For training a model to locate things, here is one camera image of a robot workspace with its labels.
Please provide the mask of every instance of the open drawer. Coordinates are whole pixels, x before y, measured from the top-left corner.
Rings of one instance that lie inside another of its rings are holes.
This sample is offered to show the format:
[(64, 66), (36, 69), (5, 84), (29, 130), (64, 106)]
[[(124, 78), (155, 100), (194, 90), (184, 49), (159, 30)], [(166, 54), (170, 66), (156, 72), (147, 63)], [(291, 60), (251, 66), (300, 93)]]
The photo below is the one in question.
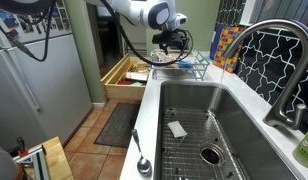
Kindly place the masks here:
[(119, 85), (125, 73), (134, 63), (143, 62), (137, 57), (125, 55), (101, 80), (107, 99), (132, 99), (142, 100), (145, 86)]

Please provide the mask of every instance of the black rug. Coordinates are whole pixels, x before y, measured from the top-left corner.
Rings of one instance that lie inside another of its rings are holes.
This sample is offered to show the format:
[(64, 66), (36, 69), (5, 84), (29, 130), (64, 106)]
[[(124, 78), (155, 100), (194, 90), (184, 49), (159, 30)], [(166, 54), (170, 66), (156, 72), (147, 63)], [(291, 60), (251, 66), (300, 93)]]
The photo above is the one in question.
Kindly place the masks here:
[(127, 148), (139, 109), (139, 104), (117, 104), (94, 144)]

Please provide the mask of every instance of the stainless steel sink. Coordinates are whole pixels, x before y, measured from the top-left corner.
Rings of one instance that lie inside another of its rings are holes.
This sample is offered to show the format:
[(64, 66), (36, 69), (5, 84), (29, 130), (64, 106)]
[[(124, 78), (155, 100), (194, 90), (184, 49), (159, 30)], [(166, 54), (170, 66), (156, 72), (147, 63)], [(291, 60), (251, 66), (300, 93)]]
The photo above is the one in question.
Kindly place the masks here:
[[(297, 179), (219, 84), (164, 82), (159, 117), (154, 179)], [(188, 133), (183, 141), (172, 121)]]

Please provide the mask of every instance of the faucet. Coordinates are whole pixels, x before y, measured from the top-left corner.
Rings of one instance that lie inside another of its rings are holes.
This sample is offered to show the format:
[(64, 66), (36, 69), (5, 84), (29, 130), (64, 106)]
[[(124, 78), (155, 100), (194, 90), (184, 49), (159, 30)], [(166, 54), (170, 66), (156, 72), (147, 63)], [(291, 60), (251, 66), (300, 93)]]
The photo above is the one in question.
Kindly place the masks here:
[(263, 122), (269, 126), (285, 126), (287, 128), (297, 130), (302, 121), (306, 105), (297, 105), (295, 112), (295, 120), (288, 117), (284, 109), (286, 108), (289, 97), (292, 95), (293, 89), (298, 84), (308, 65), (308, 28), (304, 24), (295, 20), (270, 19), (262, 21), (252, 25), (251, 27), (243, 31), (225, 50), (223, 56), (225, 57), (225, 59), (232, 58), (243, 39), (245, 39), (247, 36), (251, 35), (255, 31), (270, 27), (283, 28), (293, 32), (300, 39), (303, 50), (302, 57), (300, 58), (300, 61), (296, 66), (294, 73), (291, 75), (282, 93), (280, 94), (276, 102), (273, 104), (268, 114), (263, 119)]

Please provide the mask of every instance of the dish drying rack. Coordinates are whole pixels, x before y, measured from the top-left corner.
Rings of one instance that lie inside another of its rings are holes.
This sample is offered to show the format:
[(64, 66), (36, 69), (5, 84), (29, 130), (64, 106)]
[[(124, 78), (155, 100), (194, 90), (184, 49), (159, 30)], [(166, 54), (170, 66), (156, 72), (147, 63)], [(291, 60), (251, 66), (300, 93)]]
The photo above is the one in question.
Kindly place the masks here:
[(152, 66), (153, 70), (152, 78), (195, 79), (203, 81), (207, 67), (210, 65), (210, 63), (207, 61), (206, 58), (203, 57), (203, 55), (199, 51), (196, 52), (197, 52), (196, 55), (189, 55), (188, 57), (186, 57), (184, 60), (181, 61), (181, 63), (185, 62), (184, 65), (191, 68)]

